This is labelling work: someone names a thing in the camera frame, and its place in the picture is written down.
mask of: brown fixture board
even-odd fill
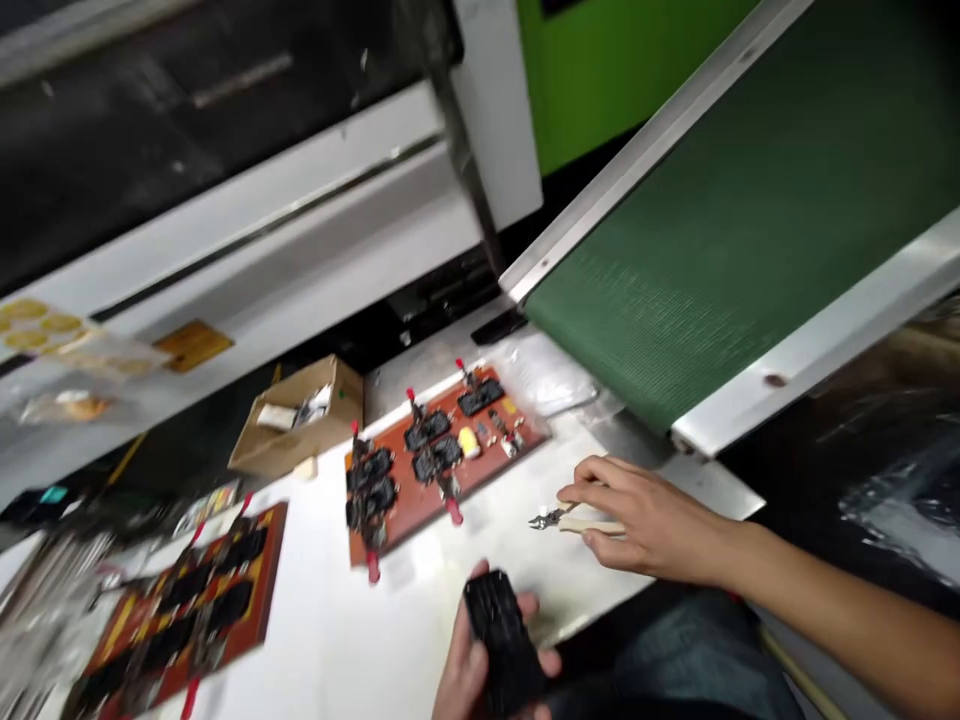
[[[260,555],[250,562],[249,567],[243,574],[233,573],[219,578],[214,577],[206,590],[201,592],[194,602],[186,606],[179,606],[169,613],[157,613],[153,617],[149,617],[149,613],[155,605],[157,591],[163,587],[163,584],[173,580],[170,577],[170,570],[166,571],[166,577],[161,576],[156,590],[149,596],[127,591],[120,602],[117,603],[113,616],[97,644],[97,649],[94,651],[83,677],[74,687],[71,696],[82,687],[85,678],[94,675],[98,669],[107,665],[124,651],[132,648],[136,643],[149,642],[152,637],[169,627],[174,621],[186,617],[191,612],[196,612],[207,603],[213,602],[235,585],[250,580],[253,581],[250,603],[244,615],[228,631],[223,657],[217,669],[222,669],[237,657],[262,644],[267,633],[270,602],[273,597],[273,584],[277,575],[277,564],[280,559],[280,546],[283,541],[283,527],[286,517],[287,503],[279,503],[257,515],[253,531],[267,528],[263,551]],[[203,556],[196,565],[191,565],[191,569],[213,558],[220,545],[227,540],[228,536],[225,535],[207,545]],[[188,569],[182,570],[180,576],[182,577],[188,571]],[[187,689],[190,683],[190,654],[193,651],[194,643],[191,641],[170,664],[153,676],[162,676],[162,681],[159,692],[157,692],[150,707],[156,707],[173,695]],[[117,720],[122,717],[120,695],[120,692],[115,692],[107,699],[97,715],[99,720]]]
[[[474,374],[478,382],[487,378],[494,378],[497,381],[500,379],[492,367],[477,368],[474,370]],[[472,460],[463,458],[460,464],[453,468],[453,474],[460,485],[459,499],[461,501],[484,483],[522,460],[548,437],[545,432],[538,429],[537,426],[540,421],[535,420],[532,414],[528,416],[520,410],[517,403],[509,395],[504,395],[472,418],[464,416],[460,406],[457,405],[457,398],[463,395],[465,391],[466,388],[458,383],[455,387],[425,403],[427,415],[436,410],[442,410],[450,418],[449,437],[456,440],[460,430],[469,427],[476,433],[480,443],[479,457]],[[499,442],[487,447],[489,437],[495,436],[498,441],[501,438],[501,433],[494,428],[493,422],[487,414],[490,409],[496,410],[511,430],[514,429],[514,422],[523,418],[522,424],[515,429],[515,432],[523,438],[524,447],[512,458],[507,457]],[[379,551],[381,557],[433,518],[438,515],[446,516],[437,483],[433,482],[425,486],[418,482],[414,475],[413,459],[416,453],[407,450],[403,436],[404,432],[410,428],[411,422],[411,416],[405,417],[373,438],[373,450],[385,447],[394,454],[393,467],[390,469],[389,475],[398,487],[397,501],[386,515],[387,538]],[[486,428],[487,434],[477,432],[480,423]],[[352,462],[353,453],[350,452],[345,459],[347,470],[350,469]],[[469,513],[465,513],[464,517],[469,517]],[[366,549],[363,546],[363,539],[357,532],[352,530],[348,530],[348,532],[350,533],[350,565],[351,567],[365,567]]]

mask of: yellow round sticker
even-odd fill
[[[0,315],[17,320],[35,320],[38,317],[43,317],[46,312],[46,305],[30,298],[14,300],[12,303],[0,307]]]
[[[83,323],[80,318],[75,318],[73,315],[51,315],[42,323],[40,327],[48,332],[73,332]]]
[[[115,360],[110,364],[124,375],[143,375],[153,369],[149,360]]]
[[[39,330],[21,330],[7,335],[6,345],[11,350],[36,350],[46,341],[47,336]]]

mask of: yellow part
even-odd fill
[[[47,336],[39,330],[22,330],[7,335],[6,345],[11,350],[36,350],[46,341]]]
[[[42,323],[40,327],[48,332],[73,332],[77,328],[83,325],[83,322],[80,318],[76,318],[73,315],[51,315]]]
[[[470,428],[462,428],[457,440],[460,443],[460,449],[463,450],[463,456],[465,458],[475,458],[480,454],[480,443],[477,441],[477,434]]]
[[[0,307],[0,315],[18,320],[36,320],[47,312],[47,306],[37,300],[21,298]]]

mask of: person's arm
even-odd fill
[[[727,520],[622,460],[588,458],[558,497],[625,525],[625,540],[584,533],[603,565],[734,592],[819,645],[907,717],[960,718],[957,623],[759,525]]]
[[[960,718],[960,626],[745,523],[724,587],[767,608],[907,717]]]

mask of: metal table surface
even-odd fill
[[[455,358],[478,358],[469,332],[501,307],[481,308],[371,374],[368,420],[379,417],[366,433],[409,413],[407,385],[426,400],[459,382]],[[386,555],[376,587],[368,585],[366,569],[351,570],[348,562],[343,460],[349,441],[319,456],[316,479],[290,475],[259,490],[250,512],[290,503],[266,640],[201,683],[194,716],[428,717],[463,583],[483,557],[503,568],[518,591],[539,595],[531,635],[541,645],[570,637],[634,596],[653,580],[601,567],[576,535],[527,527],[530,517],[555,503],[556,491],[587,455],[611,452],[653,466],[730,517],[745,518],[763,505],[719,463],[701,465],[670,452],[622,413],[598,420],[588,410],[552,418],[550,441],[464,499],[462,527],[440,518]],[[235,512],[208,522],[200,542],[224,532]],[[156,553],[149,569],[172,563],[187,540]],[[172,698],[156,716],[178,717],[182,702]],[[45,717],[56,704],[55,697]]]

